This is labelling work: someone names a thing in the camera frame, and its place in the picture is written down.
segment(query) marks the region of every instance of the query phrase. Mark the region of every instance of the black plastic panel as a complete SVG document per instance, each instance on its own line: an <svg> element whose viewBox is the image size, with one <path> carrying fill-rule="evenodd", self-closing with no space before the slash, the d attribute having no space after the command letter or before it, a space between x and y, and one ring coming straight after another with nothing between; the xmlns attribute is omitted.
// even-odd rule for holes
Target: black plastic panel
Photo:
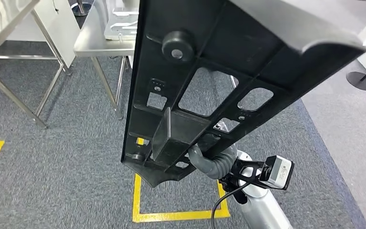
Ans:
<svg viewBox="0 0 366 229"><path fill-rule="evenodd" d="M201 142L212 158L365 52L356 36L280 0L233 2L141 1L122 162L152 187L195 170L184 157L193 144ZM266 4L271 10L259 14ZM178 106L201 67L239 82L209 116ZM257 110L240 109L255 88L274 95ZM167 99L163 110L147 106L150 93ZM239 125L214 129L223 118Z"/></svg>

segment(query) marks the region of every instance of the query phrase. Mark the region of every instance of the gray flexible hose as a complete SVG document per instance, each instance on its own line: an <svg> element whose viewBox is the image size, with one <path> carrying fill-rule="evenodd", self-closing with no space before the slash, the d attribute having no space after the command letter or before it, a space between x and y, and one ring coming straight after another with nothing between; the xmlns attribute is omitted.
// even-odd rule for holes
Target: gray flexible hose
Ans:
<svg viewBox="0 0 366 229"><path fill-rule="evenodd" d="M210 160L203 156L197 145L189 148L192 165L211 179L221 179L227 175L234 165L236 154L236 146L232 145Z"/></svg>

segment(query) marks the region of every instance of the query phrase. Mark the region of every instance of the metal table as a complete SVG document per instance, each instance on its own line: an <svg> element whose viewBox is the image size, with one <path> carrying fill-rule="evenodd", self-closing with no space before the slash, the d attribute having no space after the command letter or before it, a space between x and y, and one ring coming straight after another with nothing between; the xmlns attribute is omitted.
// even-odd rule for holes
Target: metal table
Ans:
<svg viewBox="0 0 366 229"><path fill-rule="evenodd" d="M139 0L95 0L76 40L74 52L80 57L91 57L97 74L110 98L112 107L116 111L118 118L121 119L122 113L118 105L121 94L122 75L128 61L132 67L135 40L110 41L105 39L104 30L109 21L109 15L112 13L114 7L138 8ZM122 64L115 97L113 96L103 69L97 59L98 56L122 56Z"/></svg>
<svg viewBox="0 0 366 229"><path fill-rule="evenodd" d="M0 46L6 40L7 36L15 29L24 17L30 12L34 17L38 27L43 33L47 44L49 45L54 56L39 56L39 55L7 55L0 56L0 59L33 59L33 60L57 60L60 67L56 74L54 75L48 89L46 90L42 101L40 102L36 112L33 112L28 108L1 80L0 89L17 105L19 106L28 116L30 116L39 126L46 128L46 124L41 121L39 115L47 102L47 99L54 88L55 83L61 71L68 72L64 61L58 50L56 49L51 37L49 36L47 30L43 26L40 18L38 17L36 11L34 11L34 6L39 2L39 0L0 0Z"/></svg>

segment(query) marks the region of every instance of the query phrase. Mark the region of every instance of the black cable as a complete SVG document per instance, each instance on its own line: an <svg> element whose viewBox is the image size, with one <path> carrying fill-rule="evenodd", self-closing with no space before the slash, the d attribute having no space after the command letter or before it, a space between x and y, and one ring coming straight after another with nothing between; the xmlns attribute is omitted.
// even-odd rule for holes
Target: black cable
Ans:
<svg viewBox="0 0 366 229"><path fill-rule="evenodd" d="M228 198L229 196L233 195L235 192L238 192L242 189L244 189L246 186L248 186L249 184L251 184L251 182L247 182L246 184L240 186L239 188L235 189L234 191L232 192L228 192L227 194L225 194L223 197L221 197L214 205L213 207L213 210L211 211L211 226L213 227L213 229L215 229L215 220L214 220L214 217L215 217L215 211L217 210L217 207L218 205L220 205L220 203Z"/></svg>
<svg viewBox="0 0 366 229"><path fill-rule="evenodd" d="M54 0L52 0L52 4L54 5L55 12L57 12L57 13L58 13L58 11L60 11L60 10L59 10L59 9L57 9L57 7L55 6L55 2L54 2Z"/></svg>

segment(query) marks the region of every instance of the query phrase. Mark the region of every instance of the screw hole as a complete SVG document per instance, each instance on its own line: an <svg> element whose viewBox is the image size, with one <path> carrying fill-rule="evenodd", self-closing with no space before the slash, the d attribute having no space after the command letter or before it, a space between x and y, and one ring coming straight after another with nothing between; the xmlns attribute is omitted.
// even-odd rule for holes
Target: screw hole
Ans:
<svg viewBox="0 0 366 229"><path fill-rule="evenodd" d="M172 57L179 60L179 59L183 58L183 52L178 49L173 49Z"/></svg>

